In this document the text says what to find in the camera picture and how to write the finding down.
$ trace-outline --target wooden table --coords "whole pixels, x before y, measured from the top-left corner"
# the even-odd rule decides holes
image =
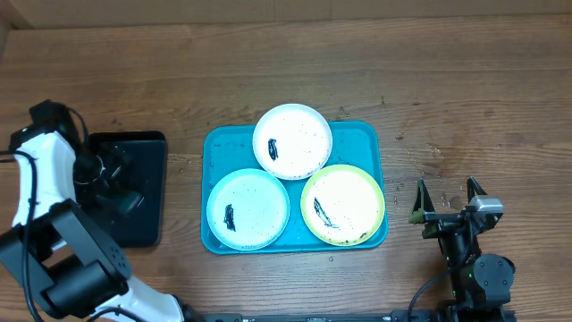
[[[0,65],[4,147],[46,98],[76,108],[90,131],[166,135],[163,239],[127,253],[141,279],[201,312],[406,308],[445,268],[437,242],[408,224],[416,179],[425,177],[444,212],[453,211],[451,199],[466,201],[461,187],[474,175],[505,204],[479,242],[517,265],[509,309],[520,321],[572,316],[570,16],[13,31]],[[202,246],[205,136],[255,123],[285,102],[375,127],[391,227],[380,247],[223,257]],[[5,230],[18,173],[0,169]],[[431,308],[448,290],[437,285],[418,307]],[[0,317],[30,319],[3,268]]]

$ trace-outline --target black smudge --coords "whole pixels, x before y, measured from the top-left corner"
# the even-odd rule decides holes
[[[278,149],[276,148],[276,139],[268,140],[268,154],[270,158],[275,161],[278,158]]]
[[[226,229],[236,232],[236,227],[234,226],[234,209],[232,205],[226,206],[224,210],[224,223],[226,224]]]
[[[325,211],[322,209],[322,205],[320,205],[320,201],[318,201],[317,198],[314,198],[314,210],[315,212],[318,214],[318,216],[324,220],[324,225],[326,227],[331,227],[331,228],[340,228],[337,225],[332,224],[332,221],[330,220],[330,218],[328,217],[328,215],[325,214]]]

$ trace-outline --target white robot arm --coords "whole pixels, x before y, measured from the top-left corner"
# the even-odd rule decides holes
[[[46,101],[32,107],[30,114],[33,124],[12,135],[10,150],[24,152],[34,160],[36,206],[33,221],[28,223],[32,167],[26,157],[15,155],[21,173],[20,202],[13,229],[0,236],[4,266],[21,284],[23,275],[28,274],[30,296],[53,318],[92,315],[124,322],[189,320],[188,306],[183,305],[183,312],[177,298],[157,292],[131,275],[121,248],[75,202],[73,165],[82,147],[67,107]],[[21,232],[27,228],[29,247],[24,250]],[[65,244],[74,255],[45,267],[43,262]],[[26,267],[21,264],[24,253],[28,256]]]

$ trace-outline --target white bowl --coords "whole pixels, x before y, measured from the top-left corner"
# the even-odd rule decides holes
[[[315,109],[284,104],[266,112],[252,138],[254,155],[269,173],[284,180],[305,179],[332,153],[332,131]]]

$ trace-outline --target yellow-green bowl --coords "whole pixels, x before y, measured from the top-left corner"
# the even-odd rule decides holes
[[[353,165],[331,165],[304,186],[304,222],[320,240],[336,246],[367,241],[385,215],[385,199],[375,179]]]

